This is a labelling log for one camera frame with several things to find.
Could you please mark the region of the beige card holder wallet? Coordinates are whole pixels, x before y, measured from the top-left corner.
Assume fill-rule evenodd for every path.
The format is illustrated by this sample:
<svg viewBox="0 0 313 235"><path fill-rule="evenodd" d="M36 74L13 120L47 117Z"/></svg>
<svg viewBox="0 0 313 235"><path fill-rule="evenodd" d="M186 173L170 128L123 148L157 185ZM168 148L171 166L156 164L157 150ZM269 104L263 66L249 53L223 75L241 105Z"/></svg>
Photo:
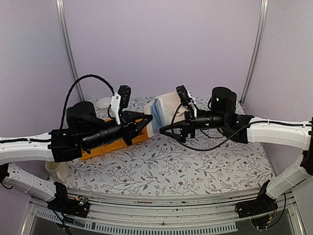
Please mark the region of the beige card holder wallet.
<svg viewBox="0 0 313 235"><path fill-rule="evenodd" d="M146 126L149 138L159 133L159 129L171 123L176 108L180 105L177 92L170 92L154 97L144 107L144 113L153 119Z"/></svg>

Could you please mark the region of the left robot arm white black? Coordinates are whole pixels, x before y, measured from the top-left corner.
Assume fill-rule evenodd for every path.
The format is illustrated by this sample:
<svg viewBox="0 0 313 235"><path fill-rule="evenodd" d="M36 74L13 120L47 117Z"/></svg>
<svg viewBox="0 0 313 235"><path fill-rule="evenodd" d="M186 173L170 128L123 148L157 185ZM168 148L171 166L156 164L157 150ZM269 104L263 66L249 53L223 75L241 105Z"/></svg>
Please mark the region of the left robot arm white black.
<svg viewBox="0 0 313 235"><path fill-rule="evenodd" d="M73 203L67 196L66 186L60 182L47 182L22 169L16 162L48 161L70 162L81 158L83 153L117 140L130 146L133 139L152 121L152 115L123 111L120 123L115 119L103 120L96 116L94 105L89 101L75 104L66 110L67 129L56 129L38 138L1 138L0 181L19 186L26 193L52 202L61 212L69 212Z"/></svg>

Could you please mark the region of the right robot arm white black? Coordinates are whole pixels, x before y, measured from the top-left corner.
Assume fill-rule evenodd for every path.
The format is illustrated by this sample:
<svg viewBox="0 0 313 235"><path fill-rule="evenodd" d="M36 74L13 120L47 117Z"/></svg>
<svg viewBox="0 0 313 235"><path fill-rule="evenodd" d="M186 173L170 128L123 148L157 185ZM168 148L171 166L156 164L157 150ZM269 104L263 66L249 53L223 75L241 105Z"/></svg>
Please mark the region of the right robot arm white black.
<svg viewBox="0 0 313 235"><path fill-rule="evenodd" d="M197 129L220 129L227 140L238 143L272 143L302 150L298 159L283 173L264 183L253 202L256 213L264 213L283 193L313 175L313 122L282 122L239 115L236 113L237 95L226 87L215 87L208 102L208 110L198 109L183 85L176 88L184 106L184 119L161 127L160 133L185 145L186 138L195 137Z"/></svg>

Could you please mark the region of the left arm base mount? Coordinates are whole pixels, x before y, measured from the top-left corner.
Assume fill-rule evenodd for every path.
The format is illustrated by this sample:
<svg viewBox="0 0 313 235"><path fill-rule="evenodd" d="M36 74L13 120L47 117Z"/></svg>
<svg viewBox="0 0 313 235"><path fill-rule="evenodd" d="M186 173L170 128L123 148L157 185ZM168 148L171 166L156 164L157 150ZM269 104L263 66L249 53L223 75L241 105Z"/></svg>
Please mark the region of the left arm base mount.
<svg viewBox="0 0 313 235"><path fill-rule="evenodd" d="M75 199L55 198L47 204L50 210L81 218L87 218L90 209L90 203L88 201L81 200L79 197Z"/></svg>

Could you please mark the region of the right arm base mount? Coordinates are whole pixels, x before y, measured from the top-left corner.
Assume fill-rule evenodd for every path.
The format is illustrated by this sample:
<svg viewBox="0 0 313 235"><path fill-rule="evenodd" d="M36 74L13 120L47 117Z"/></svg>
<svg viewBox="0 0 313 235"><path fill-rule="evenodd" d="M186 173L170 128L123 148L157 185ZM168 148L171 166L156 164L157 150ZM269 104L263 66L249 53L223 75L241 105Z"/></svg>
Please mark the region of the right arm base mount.
<svg viewBox="0 0 313 235"><path fill-rule="evenodd" d="M256 199L239 202L235 205L235 212L239 218L274 212L277 209L276 201L268 196L257 197Z"/></svg>

